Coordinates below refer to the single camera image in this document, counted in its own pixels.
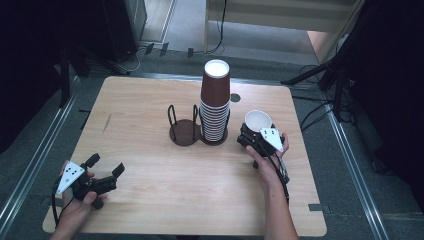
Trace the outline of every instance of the gray carpet floor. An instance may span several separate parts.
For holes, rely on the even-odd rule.
[[[187,58],[186,53],[168,52],[159,57],[159,51],[138,56],[140,67],[130,76],[151,76],[148,73],[201,76],[203,65],[211,55],[195,55]],[[249,79],[257,84],[279,85],[280,80],[297,76],[303,66],[269,61],[219,57],[231,67],[232,78]],[[129,59],[126,68],[135,68],[137,59]],[[114,75],[103,66],[90,63],[89,77],[80,78],[80,87],[70,113],[59,135],[49,150],[40,173],[25,198],[20,211],[8,230],[6,239],[47,239],[50,235],[42,230],[42,222],[50,204],[51,186],[64,162],[69,159],[77,144],[81,126],[87,118],[86,112],[94,104],[103,80]],[[293,96],[321,98],[316,79],[311,78],[291,88]],[[0,155],[0,203],[3,205],[19,182],[44,133],[58,111],[60,92],[57,92],[33,118],[16,139],[14,144]],[[301,122],[320,102],[294,98]],[[322,108],[310,116],[309,121],[325,113]],[[367,182],[370,192],[381,213],[388,235],[392,239],[424,239],[424,219],[419,212],[409,187],[396,176],[382,176],[375,173],[371,157],[355,125],[344,123],[343,127],[355,152],[357,163]],[[353,185],[346,161],[332,130],[328,117],[303,132],[312,172],[321,204],[325,206],[324,216],[327,234],[319,239],[374,239],[364,208]],[[81,234],[78,239],[172,239],[172,236]],[[203,236],[203,239],[231,239],[229,237]]]

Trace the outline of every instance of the desk leg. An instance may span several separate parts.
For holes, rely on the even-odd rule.
[[[205,12],[205,32],[203,36],[203,52],[208,51],[208,35],[209,35],[209,0],[206,0],[206,12]]]

